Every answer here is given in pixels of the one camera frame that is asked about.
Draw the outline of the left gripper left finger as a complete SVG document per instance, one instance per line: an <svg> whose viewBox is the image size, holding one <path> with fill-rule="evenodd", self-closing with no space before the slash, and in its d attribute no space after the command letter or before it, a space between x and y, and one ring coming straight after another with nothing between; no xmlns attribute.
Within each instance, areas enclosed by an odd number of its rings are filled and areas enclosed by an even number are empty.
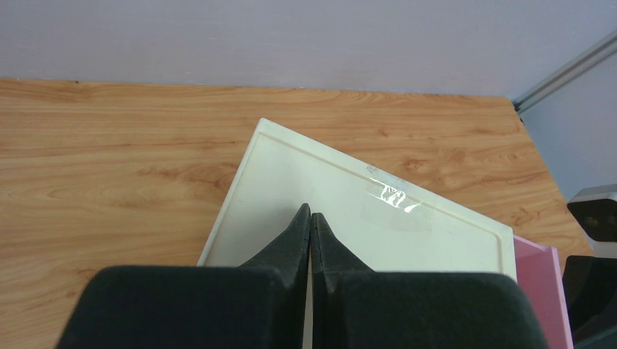
<svg viewBox="0 0 617 349"><path fill-rule="evenodd" d="M301 348L311 210L237 267L120 265L82 292L59 348Z"/></svg>

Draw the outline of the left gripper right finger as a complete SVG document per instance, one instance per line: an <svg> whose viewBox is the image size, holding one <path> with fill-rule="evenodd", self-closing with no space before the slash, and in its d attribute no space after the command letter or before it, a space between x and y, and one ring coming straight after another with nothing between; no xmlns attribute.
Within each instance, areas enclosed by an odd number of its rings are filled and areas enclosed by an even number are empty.
<svg viewBox="0 0 617 349"><path fill-rule="evenodd" d="M520 287L497 273L378 272L311 218L314 348L546 348Z"/></svg>

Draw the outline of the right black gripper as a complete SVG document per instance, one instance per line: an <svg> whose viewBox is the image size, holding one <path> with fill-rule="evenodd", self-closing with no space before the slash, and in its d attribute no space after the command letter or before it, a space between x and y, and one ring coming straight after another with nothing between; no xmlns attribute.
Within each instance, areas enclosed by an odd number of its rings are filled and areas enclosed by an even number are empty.
<svg viewBox="0 0 617 349"><path fill-rule="evenodd" d="M574 347L616 349L616 260L569 256L562 283Z"/></svg>

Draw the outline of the pink drawer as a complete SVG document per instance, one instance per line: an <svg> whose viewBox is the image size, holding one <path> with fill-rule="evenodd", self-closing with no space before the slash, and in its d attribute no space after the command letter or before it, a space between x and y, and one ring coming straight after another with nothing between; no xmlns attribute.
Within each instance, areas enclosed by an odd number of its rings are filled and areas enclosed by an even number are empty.
<svg viewBox="0 0 617 349"><path fill-rule="evenodd" d="M550 348L573 349L557 249L514 237L517 282L528 297Z"/></svg>

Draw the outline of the white mini drawer cabinet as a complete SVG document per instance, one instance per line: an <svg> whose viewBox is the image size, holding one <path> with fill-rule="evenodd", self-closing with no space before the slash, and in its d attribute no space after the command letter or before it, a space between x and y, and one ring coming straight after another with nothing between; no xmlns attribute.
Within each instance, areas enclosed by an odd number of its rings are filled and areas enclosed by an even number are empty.
<svg viewBox="0 0 617 349"><path fill-rule="evenodd" d="M256 126L199 265L241 265L303 204L375 271L516 279L511 228L267 119ZM312 311L310 294L307 348L314 348Z"/></svg>

